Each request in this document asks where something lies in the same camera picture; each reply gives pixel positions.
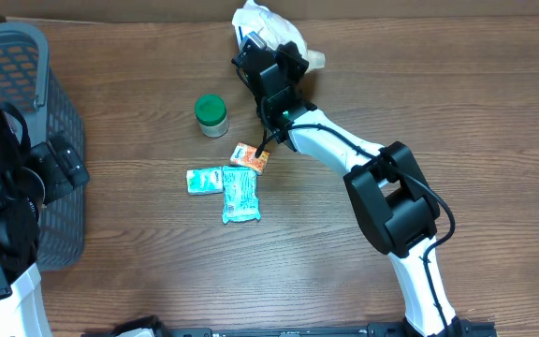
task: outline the blue-gray plastic bin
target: blue-gray plastic bin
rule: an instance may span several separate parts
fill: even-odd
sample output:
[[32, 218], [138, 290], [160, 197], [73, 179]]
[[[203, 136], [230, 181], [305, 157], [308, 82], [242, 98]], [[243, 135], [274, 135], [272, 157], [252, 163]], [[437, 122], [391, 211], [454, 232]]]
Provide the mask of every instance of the blue-gray plastic bin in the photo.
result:
[[[33, 145], [65, 130], [85, 159], [82, 120], [49, 67], [45, 36], [30, 24], [0, 23], [0, 100], [21, 111]], [[84, 202], [84, 190], [80, 188], [43, 210], [37, 260], [40, 270], [58, 270], [80, 258]]]

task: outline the wooden table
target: wooden table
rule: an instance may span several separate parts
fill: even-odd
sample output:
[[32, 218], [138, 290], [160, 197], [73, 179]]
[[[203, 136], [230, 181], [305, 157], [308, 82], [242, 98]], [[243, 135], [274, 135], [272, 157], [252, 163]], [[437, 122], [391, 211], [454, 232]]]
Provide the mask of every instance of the wooden table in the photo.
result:
[[[297, 24], [328, 59], [306, 95], [363, 139], [408, 144], [455, 212], [438, 258], [459, 316], [539, 336], [539, 17]], [[259, 223], [225, 226], [222, 195], [187, 195], [188, 169], [261, 140], [229, 22], [40, 27], [84, 118], [92, 175], [84, 255], [43, 275], [56, 336], [153, 314], [215, 329], [402, 319], [390, 262], [342, 180], [310, 157], [270, 145]], [[197, 129], [206, 93], [229, 111], [219, 139]]]

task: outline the white plastic bag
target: white plastic bag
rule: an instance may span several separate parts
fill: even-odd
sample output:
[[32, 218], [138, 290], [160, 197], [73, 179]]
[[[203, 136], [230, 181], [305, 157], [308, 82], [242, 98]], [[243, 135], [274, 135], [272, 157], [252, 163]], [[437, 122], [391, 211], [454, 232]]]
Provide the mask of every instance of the white plastic bag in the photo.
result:
[[267, 7], [256, 4], [255, 0], [247, 0], [242, 8], [234, 12], [232, 25], [239, 45], [247, 34], [256, 32], [273, 50], [277, 50], [281, 44], [295, 42], [301, 56], [309, 61], [307, 71], [326, 66], [326, 56], [322, 52], [308, 50], [307, 43], [294, 24]]

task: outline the light blue wrapper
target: light blue wrapper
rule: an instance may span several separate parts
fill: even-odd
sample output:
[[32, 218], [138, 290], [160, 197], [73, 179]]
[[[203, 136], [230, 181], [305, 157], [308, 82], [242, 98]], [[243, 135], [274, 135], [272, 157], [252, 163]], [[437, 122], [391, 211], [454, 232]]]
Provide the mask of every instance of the light blue wrapper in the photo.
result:
[[257, 174], [250, 168], [225, 166], [224, 172], [224, 212], [222, 221], [242, 222], [261, 220], [257, 190]]

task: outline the snack packet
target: snack packet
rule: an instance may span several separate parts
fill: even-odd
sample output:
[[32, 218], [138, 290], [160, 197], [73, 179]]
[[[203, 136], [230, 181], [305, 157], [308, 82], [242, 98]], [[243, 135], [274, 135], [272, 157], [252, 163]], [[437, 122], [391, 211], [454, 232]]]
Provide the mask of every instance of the snack packet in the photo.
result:
[[230, 164], [252, 169], [255, 173], [261, 175], [268, 164], [270, 153], [263, 151], [258, 158], [255, 158], [256, 151], [257, 149], [253, 146], [238, 143], [236, 149], [234, 149], [234, 153], [230, 157]]
[[224, 224], [261, 220], [256, 189], [257, 175], [250, 168], [224, 167]]
[[186, 171], [186, 186], [192, 195], [222, 193], [222, 168], [189, 169]]

